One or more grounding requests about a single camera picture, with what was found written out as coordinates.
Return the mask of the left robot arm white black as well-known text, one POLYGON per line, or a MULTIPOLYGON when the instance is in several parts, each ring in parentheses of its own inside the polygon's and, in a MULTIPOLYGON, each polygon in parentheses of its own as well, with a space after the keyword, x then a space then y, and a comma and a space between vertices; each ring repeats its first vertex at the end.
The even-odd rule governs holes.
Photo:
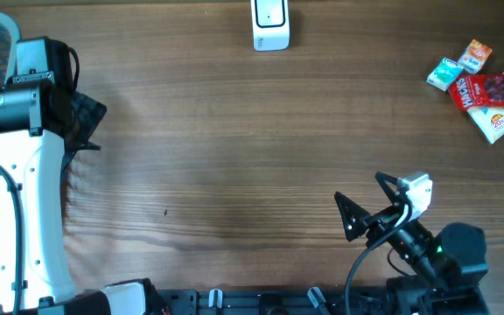
POLYGON ((78 116, 76 51, 19 40, 0 86, 0 314, 168 314, 148 278, 77 294, 67 263, 60 184, 78 116))

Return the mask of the orange tissue pack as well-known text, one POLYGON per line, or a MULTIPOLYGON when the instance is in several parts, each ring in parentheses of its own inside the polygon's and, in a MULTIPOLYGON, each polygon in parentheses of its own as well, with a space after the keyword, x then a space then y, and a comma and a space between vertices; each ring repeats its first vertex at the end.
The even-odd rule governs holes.
POLYGON ((477 74, 492 52, 489 46, 473 39, 458 59, 458 64, 469 74, 477 74))

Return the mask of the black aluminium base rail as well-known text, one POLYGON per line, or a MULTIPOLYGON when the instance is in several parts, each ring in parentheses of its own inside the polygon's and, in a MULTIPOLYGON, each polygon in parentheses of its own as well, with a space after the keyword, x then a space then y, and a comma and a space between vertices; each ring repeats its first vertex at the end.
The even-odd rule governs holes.
MULTIPOLYGON (((345 302, 341 290, 160 290, 173 315, 342 315, 345 302)), ((460 307, 447 301, 400 302, 379 287, 357 287, 350 293, 352 314, 460 314, 460 307)))

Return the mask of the red snack packet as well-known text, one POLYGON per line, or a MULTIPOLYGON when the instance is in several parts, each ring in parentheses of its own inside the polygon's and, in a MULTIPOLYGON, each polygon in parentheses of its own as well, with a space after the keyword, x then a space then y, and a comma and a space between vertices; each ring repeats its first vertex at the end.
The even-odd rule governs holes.
POLYGON ((449 86, 448 92, 461 110, 504 109, 504 73, 461 75, 449 86))

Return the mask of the white barcode scanner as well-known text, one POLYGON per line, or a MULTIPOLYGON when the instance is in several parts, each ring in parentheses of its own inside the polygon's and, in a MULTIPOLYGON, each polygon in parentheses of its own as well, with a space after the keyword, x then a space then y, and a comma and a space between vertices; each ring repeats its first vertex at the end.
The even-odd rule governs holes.
POLYGON ((254 48, 279 51, 291 38, 288 0, 250 0, 254 48))

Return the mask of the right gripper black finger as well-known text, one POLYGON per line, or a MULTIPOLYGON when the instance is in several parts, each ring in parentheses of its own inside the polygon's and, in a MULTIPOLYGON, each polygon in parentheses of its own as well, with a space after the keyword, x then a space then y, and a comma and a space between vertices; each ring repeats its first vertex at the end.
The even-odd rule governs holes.
POLYGON ((381 171, 378 171, 374 177, 391 204, 393 206, 400 206, 403 200, 402 191, 398 186, 398 178, 392 177, 381 171))
POLYGON ((349 242, 358 239, 368 230, 367 219, 370 213, 341 192, 334 194, 339 214, 344 226, 345 236, 349 242))

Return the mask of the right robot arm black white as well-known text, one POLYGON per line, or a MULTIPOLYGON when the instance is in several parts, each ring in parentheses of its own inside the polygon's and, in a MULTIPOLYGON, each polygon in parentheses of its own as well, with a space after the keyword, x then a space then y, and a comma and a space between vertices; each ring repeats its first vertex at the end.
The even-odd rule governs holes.
POLYGON ((334 194, 346 239, 364 236, 365 250, 356 258, 344 287, 346 314, 487 314, 489 309, 480 281, 489 271, 484 231, 463 222, 446 225, 438 234, 419 219, 431 203, 433 182, 429 174, 415 172, 393 177, 374 175, 390 205, 371 214, 341 192, 334 194), (352 283, 367 256, 389 244, 412 274, 390 278, 380 301, 355 295, 352 283))

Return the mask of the teal tissue pack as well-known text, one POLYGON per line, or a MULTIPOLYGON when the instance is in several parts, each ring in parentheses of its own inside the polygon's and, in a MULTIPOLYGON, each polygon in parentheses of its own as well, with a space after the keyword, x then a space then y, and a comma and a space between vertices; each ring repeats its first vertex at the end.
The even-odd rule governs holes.
POLYGON ((463 71, 458 62, 443 58, 427 76, 426 82, 445 92, 463 71))

